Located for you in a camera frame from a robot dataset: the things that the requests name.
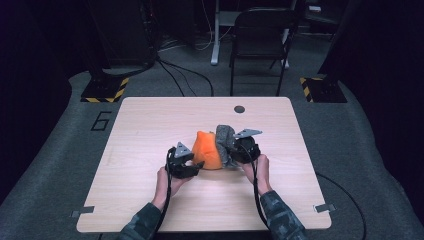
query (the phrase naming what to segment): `cable on floor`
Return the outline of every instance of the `cable on floor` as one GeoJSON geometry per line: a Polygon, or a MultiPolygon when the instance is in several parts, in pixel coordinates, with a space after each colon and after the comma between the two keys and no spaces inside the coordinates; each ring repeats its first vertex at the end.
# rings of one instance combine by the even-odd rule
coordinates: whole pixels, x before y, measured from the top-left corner
{"type": "Polygon", "coordinates": [[[176,67],[172,66],[172,65],[168,65],[169,67],[173,68],[175,71],[179,72],[181,74],[181,76],[183,77],[184,81],[187,84],[187,87],[190,89],[190,91],[193,93],[193,95],[195,97],[197,97],[197,94],[194,92],[193,88],[191,88],[190,84],[188,83],[187,77],[176,67]]]}
{"type": "Polygon", "coordinates": [[[356,209],[358,209],[358,212],[361,215],[362,227],[364,229],[364,231],[362,233],[362,240],[365,240],[366,237],[367,237],[367,224],[366,224],[366,221],[365,221],[364,213],[362,212],[361,208],[359,207],[359,204],[355,201],[355,199],[352,197],[352,195],[345,188],[343,188],[340,184],[336,183],[331,178],[329,178],[329,177],[327,177],[327,176],[325,176],[325,175],[323,175],[323,174],[321,174],[317,171],[315,171],[315,174],[319,177],[326,179],[327,181],[331,182],[332,184],[334,184],[335,186],[340,188],[350,198],[350,200],[353,202],[353,204],[355,204],[356,209]]]}
{"type": "MultiPolygon", "coordinates": [[[[156,61],[157,61],[157,62],[159,62],[159,64],[161,64],[161,66],[162,66],[162,67],[164,67],[164,66],[163,66],[163,64],[166,64],[167,66],[175,67],[175,68],[178,68],[178,69],[181,69],[181,70],[184,70],[184,71],[187,71],[187,72],[193,73],[193,74],[195,74],[195,75],[197,75],[197,76],[199,76],[199,77],[203,78],[203,79],[204,79],[205,81],[207,81],[207,83],[209,84],[210,91],[211,91],[211,97],[213,97],[213,96],[215,95],[215,93],[214,93],[214,89],[213,89],[213,86],[212,86],[212,83],[211,83],[211,81],[209,80],[209,78],[207,78],[205,75],[200,74],[200,73],[198,73],[198,72],[195,72],[195,71],[193,71],[193,70],[190,70],[190,69],[187,69],[187,68],[184,68],[184,67],[181,67],[181,66],[175,65],[175,64],[173,64],[173,63],[171,63],[171,62],[168,62],[168,61],[166,61],[166,60],[162,60],[162,59],[160,59],[159,57],[156,59],[156,61]]],[[[180,89],[181,95],[183,95],[183,97],[184,97],[185,95],[184,95],[183,91],[181,90],[181,87],[179,86],[179,84],[178,84],[178,82],[176,81],[175,77],[174,77],[172,74],[171,74],[171,76],[172,76],[172,78],[174,79],[175,83],[177,84],[178,88],[180,89]]]]}

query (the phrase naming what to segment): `gray cloth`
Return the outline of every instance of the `gray cloth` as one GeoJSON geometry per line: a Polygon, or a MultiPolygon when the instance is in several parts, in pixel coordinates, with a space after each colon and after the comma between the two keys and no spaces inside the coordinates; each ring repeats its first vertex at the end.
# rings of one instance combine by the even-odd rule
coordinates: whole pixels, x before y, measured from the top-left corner
{"type": "Polygon", "coordinates": [[[218,125],[216,127],[215,143],[224,168],[238,167],[237,162],[228,154],[228,150],[234,148],[234,134],[234,129],[228,125],[218,125]]]}

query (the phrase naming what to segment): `small round object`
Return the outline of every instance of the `small round object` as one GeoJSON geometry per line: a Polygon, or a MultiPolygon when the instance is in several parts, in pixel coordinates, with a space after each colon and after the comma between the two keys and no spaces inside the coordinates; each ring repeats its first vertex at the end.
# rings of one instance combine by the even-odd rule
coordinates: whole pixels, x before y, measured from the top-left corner
{"type": "Polygon", "coordinates": [[[234,111],[236,113],[244,113],[245,110],[246,109],[243,106],[240,106],[240,105],[237,105],[237,106],[234,107],[234,111]]]}

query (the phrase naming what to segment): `yellow and black hazard tape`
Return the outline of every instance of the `yellow and black hazard tape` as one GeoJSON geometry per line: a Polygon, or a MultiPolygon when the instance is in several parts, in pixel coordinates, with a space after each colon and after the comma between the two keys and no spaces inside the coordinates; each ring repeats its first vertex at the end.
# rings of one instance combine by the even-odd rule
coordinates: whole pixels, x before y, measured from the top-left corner
{"type": "Polygon", "coordinates": [[[114,97],[111,98],[95,98],[95,97],[81,97],[81,102],[92,102],[92,103],[98,103],[98,102],[118,102],[119,99],[121,99],[121,96],[124,94],[125,87],[128,83],[128,78],[125,78],[122,80],[121,85],[119,86],[118,91],[116,92],[114,97]]]}
{"type": "Polygon", "coordinates": [[[303,93],[305,94],[306,101],[308,102],[314,102],[314,99],[312,98],[311,91],[309,90],[308,84],[306,83],[306,80],[322,80],[322,78],[300,78],[300,84],[302,84],[303,93]]]}

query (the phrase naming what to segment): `black handheld controller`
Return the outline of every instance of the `black handheld controller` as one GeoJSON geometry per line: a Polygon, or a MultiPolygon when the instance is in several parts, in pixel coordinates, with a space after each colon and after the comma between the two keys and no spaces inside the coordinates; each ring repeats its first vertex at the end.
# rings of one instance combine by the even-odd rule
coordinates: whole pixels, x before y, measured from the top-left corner
{"type": "Polygon", "coordinates": [[[261,133],[262,131],[259,130],[244,129],[234,134],[234,148],[230,150],[231,158],[242,164],[251,163],[258,159],[261,150],[252,135],[261,133]]]}
{"type": "Polygon", "coordinates": [[[190,178],[197,176],[199,170],[203,168],[205,162],[200,162],[195,165],[186,165],[187,161],[192,160],[194,154],[181,142],[177,147],[172,147],[168,150],[166,156],[166,171],[176,178],[190,178]]]}

